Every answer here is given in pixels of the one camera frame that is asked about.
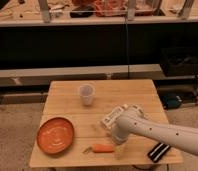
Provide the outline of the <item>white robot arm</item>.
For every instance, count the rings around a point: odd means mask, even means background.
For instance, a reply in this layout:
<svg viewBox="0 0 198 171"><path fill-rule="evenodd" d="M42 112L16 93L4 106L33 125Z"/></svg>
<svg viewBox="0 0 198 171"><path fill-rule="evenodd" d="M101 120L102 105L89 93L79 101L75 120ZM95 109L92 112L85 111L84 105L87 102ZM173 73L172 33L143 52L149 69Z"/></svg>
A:
<svg viewBox="0 0 198 171"><path fill-rule="evenodd" d="M117 145L125 143L130 134L144 136L198 156L198 128L147 120L137 106L127 107L111 129L111 137Z"/></svg>

